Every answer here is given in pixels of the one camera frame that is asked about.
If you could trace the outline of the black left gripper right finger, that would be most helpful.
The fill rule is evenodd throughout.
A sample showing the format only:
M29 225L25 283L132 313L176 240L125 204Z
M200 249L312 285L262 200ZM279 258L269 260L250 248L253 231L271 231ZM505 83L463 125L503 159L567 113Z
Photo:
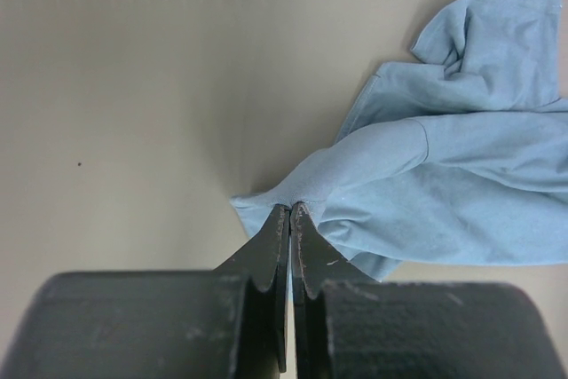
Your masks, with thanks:
M301 378L564 378L533 301L492 282L373 280L298 203L290 255Z

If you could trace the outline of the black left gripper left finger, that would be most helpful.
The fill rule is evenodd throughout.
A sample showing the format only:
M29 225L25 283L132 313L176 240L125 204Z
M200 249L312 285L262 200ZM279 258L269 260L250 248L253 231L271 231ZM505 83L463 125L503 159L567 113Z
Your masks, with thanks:
M65 272L36 292L4 378L277 378L289 210L208 271Z

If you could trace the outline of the blue-grey t-shirt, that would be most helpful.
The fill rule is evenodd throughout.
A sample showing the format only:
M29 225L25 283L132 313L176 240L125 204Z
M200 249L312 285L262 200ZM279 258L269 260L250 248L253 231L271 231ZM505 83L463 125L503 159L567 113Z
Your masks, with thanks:
M562 0L455 0L414 61L367 80L332 146L273 189L234 197L248 234L302 203L375 279L403 262L567 260L567 101L558 89Z

